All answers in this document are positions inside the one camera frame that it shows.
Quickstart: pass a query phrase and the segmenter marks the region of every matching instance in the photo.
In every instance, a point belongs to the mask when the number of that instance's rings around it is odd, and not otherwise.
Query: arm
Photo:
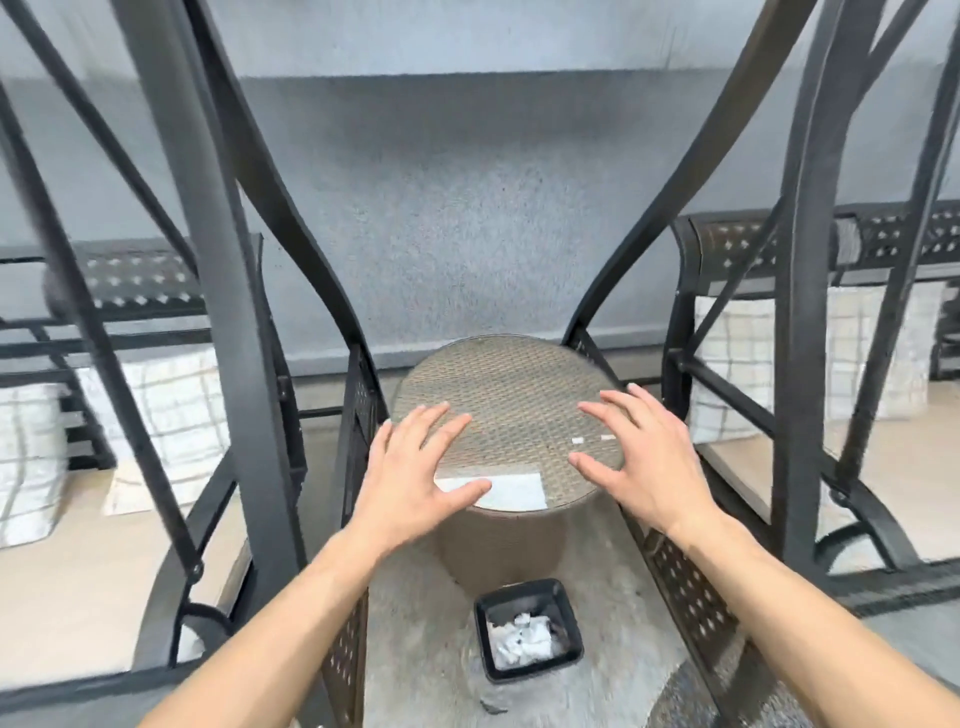
[[[196,672],[141,728],[286,728],[376,566],[490,489],[475,480],[450,493],[434,483],[440,458],[468,425],[453,418],[424,444],[446,404],[418,407],[380,427],[349,525]]]
[[[570,463],[697,565],[812,720],[831,728],[960,726],[960,698],[716,506],[680,420],[635,385],[601,399],[580,408],[616,435],[625,465],[613,471],[579,452]]]

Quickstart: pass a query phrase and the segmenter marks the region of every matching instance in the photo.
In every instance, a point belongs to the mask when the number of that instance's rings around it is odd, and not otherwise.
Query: pillow
[[[0,389],[0,548],[50,535],[66,471],[59,386]]]
[[[908,418],[926,410],[926,390],[937,321],[946,284],[917,283],[907,304],[877,410],[878,419]],[[885,286],[830,288],[827,299],[826,420],[848,420],[873,341]],[[696,325],[714,298],[698,296]],[[773,411],[774,300],[731,301],[698,350],[718,375]],[[758,433],[701,383],[694,381],[687,417],[695,444]]]
[[[212,348],[125,363],[124,377],[180,505],[194,502],[229,446],[224,395]],[[116,515],[153,510],[154,502],[95,369],[77,372],[100,420],[117,469],[104,502]]]

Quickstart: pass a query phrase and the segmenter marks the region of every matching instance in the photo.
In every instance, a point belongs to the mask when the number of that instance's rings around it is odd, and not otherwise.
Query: paper on table
[[[546,510],[546,493],[539,473],[438,477],[436,482],[442,491],[449,492],[477,478],[486,478],[493,486],[477,501],[480,508],[511,512]]]

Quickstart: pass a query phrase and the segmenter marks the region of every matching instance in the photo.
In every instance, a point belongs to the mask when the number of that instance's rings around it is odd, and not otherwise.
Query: forearm
[[[286,728],[381,555],[349,526],[335,535],[302,574],[164,699],[141,728]]]
[[[960,699],[718,515],[679,541],[811,719],[830,728],[960,725]]]

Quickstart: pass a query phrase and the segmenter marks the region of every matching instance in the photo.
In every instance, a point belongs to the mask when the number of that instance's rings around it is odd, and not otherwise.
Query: round table
[[[473,421],[437,470],[448,478],[490,477],[493,492],[437,531],[441,560],[470,595],[550,575],[563,554],[566,511],[596,488],[567,462],[572,450],[613,468],[619,445],[577,409],[614,384],[580,354],[528,336],[477,336],[433,352],[400,382],[392,408],[398,422],[418,404],[450,402],[450,414]],[[541,489],[540,496],[534,491]],[[529,506],[538,510],[495,508]]]

